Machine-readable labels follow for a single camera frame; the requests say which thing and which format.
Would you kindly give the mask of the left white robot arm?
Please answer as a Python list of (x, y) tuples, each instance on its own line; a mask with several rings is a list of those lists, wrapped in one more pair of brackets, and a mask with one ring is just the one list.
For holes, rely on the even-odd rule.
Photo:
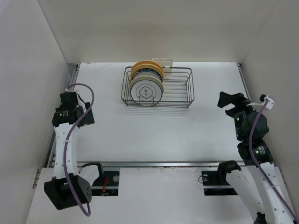
[(57, 210), (78, 204), (87, 204), (92, 199), (92, 184), (103, 183), (105, 174), (91, 165), (80, 171), (77, 167), (77, 137), (79, 128), (94, 124), (92, 111), (79, 118), (90, 107), (84, 103), (78, 91), (60, 95), (61, 105), (56, 108), (52, 124), (56, 136), (55, 165), (51, 181), (44, 183), (44, 192)]

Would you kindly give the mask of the grey wire dish rack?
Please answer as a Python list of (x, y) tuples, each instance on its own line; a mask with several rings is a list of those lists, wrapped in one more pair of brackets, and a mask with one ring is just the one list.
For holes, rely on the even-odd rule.
[(188, 108), (194, 101), (194, 85), (191, 68), (172, 67), (172, 73), (164, 74), (163, 89), (156, 83), (139, 81), (132, 88), (131, 66), (124, 70), (121, 99), (127, 106), (159, 106)]

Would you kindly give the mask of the cream shallow bowl plate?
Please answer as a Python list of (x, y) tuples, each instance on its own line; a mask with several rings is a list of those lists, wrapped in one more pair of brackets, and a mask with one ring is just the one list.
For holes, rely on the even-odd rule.
[(130, 83), (130, 88), (132, 88), (139, 81), (146, 81), (146, 83), (148, 83), (149, 81), (152, 81), (163, 89), (163, 84), (162, 84), (160, 75), (157, 75), (154, 72), (143, 71), (143, 72), (139, 72), (137, 75), (134, 75), (133, 80)]

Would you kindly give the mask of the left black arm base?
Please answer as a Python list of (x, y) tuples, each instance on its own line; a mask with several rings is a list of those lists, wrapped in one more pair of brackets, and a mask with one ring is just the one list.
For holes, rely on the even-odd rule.
[(104, 168), (99, 161), (90, 162), (79, 168), (79, 175), (91, 185), (93, 196), (118, 196), (120, 170)]

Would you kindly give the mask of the yellow plate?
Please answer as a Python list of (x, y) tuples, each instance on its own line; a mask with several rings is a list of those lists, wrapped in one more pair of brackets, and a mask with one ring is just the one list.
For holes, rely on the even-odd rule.
[(136, 63), (131, 69), (131, 80), (134, 79), (135, 73), (142, 69), (151, 69), (158, 73), (158, 77), (161, 81), (164, 81), (164, 70), (162, 66), (154, 61), (145, 60)]
[(161, 70), (163, 70), (162, 66), (159, 63), (157, 63), (155, 61), (152, 61), (152, 60), (139, 61), (139, 62), (137, 62), (137, 63), (135, 63), (133, 65), (132, 69), (135, 68), (136, 66), (141, 65), (141, 64), (151, 64), (151, 65), (157, 66), (158, 68), (160, 68)]

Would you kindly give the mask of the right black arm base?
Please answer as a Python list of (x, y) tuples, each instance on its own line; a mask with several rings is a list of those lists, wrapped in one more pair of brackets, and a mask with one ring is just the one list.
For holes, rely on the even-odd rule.
[(218, 172), (215, 170), (201, 171), (198, 181), (203, 185), (205, 196), (237, 195), (237, 192), (226, 181), (220, 179)]

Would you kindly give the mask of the white plate teal rim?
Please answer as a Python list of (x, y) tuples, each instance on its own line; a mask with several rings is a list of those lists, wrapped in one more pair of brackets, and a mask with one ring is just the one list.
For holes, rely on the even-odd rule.
[(131, 80), (133, 80), (137, 75), (139, 75), (142, 72), (153, 73), (160, 79), (161, 82), (164, 81), (164, 74), (159, 68), (152, 68), (152, 66), (147, 68), (143, 65), (141, 65), (140, 68), (134, 68), (131, 70)]

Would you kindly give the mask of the yellow plate front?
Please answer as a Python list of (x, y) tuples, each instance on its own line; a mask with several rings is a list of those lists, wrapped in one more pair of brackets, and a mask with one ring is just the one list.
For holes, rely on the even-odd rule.
[(161, 81), (164, 81), (164, 70), (162, 66), (154, 61), (145, 60), (136, 63), (131, 69), (131, 80), (134, 79), (135, 73), (142, 69), (151, 69), (158, 73), (158, 77)]

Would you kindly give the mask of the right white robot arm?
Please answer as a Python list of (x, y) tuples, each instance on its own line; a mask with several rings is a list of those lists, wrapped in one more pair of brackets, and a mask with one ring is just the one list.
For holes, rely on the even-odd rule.
[(252, 186), (236, 161), (225, 161), (218, 165), (216, 178), (228, 183), (247, 207), (255, 224), (297, 224), (299, 222), (290, 205), (282, 195), (277, 181), (273, 157), (263, 140), (268, 133), (268, 120), (262, 114), (271, 110), (274, 100), (261, 95), (259, 102), (252, 103), (241, 93), (220, 92), (217, 106), (229, 104), (234, 107), (225, 113), (233, 118), (237, 146), (247, 170), (255, 185)]

